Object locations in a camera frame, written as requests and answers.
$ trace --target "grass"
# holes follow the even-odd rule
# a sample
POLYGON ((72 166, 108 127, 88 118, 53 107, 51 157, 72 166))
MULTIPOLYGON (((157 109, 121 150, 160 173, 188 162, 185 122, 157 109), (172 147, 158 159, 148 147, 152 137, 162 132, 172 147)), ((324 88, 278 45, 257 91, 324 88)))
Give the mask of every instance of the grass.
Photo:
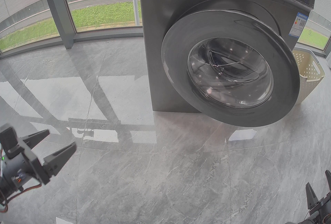
MULTIPOLYGON (((138 10, 141 18, 140 2, 138 2, 138 10)), ((87 7, 74 10, 71 12, 71 15, 77 31, 135 25, 132 2, 87 7)), ((53 18, 49 18, 17 30, 0 39, 0 49, 7 51, 24 44, 58 35, 53 18)))
POLYGON ((9 49, 9 47, 15 48, 24 44, 58 35, 59 33, 53 18, 49 18, 21 30, 17 30, 0 39, 0 49, 9 49))
POLYGON ((298 42, 324 50, 328 40, 328 37, 321 35, 320 33, 313 31, 312 29, 304 28, 298 42))

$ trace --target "washing machine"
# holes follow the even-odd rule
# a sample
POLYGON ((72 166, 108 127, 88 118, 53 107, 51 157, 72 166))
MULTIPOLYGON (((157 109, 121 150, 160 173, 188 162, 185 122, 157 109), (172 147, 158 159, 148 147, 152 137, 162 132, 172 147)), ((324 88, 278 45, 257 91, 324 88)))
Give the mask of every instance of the washing machine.
POLYGON ((292 50, 315 0, 140 1, 154 111, 258 127, 292 109, 292 50))

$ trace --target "red wire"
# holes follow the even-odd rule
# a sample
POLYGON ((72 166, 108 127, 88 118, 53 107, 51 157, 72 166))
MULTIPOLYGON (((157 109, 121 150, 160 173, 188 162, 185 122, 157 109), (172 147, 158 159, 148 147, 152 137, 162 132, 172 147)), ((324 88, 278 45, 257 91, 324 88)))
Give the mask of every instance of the red wire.
POLYGON ((21 194, 23 194, 23 193, 25 193, 25 192, 27 192, 27 191, 30 191, 30 190, 32 190, 32 189, 37 189, 37 188, 39 188, 39 187, 41 187, 41 186, 42 186, 42 184, 38 184, 38 185, 35 185, 35 186, 31 186, 31 187, 25 189, 24 191, 22 191, 22 192, 20 192, 20 193, 14 195, 14 196, 8 198, 7 202, 9 203, 11 200, 13 200, 14 198, 20 196, 21 194))

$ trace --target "beige laundry basket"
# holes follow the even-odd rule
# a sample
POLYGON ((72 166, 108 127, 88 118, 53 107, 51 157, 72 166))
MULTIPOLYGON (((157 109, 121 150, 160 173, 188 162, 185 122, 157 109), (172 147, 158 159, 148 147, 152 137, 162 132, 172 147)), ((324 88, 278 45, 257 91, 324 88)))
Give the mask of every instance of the beige laundry basket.
POLYGON ((296 104, 299 104, 321 82, 325 77, 325 72, 311 50, 295 47, 293 55, 297 61, 300 73, 300 92, 296 102, 296 104))

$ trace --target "marble floor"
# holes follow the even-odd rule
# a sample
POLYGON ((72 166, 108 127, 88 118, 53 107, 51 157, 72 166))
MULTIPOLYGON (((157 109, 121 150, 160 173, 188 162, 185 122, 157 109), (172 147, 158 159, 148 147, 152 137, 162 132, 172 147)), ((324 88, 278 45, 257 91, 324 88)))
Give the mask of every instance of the marble floor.
POLYGON ((331 169, 331 70, 266 127, 153 112, 142 38, 77 43, 0 61, 0 125, 49 129, 40 160, 76 141, 58 176, 9 204, 17 224, 284 224, 331 169))

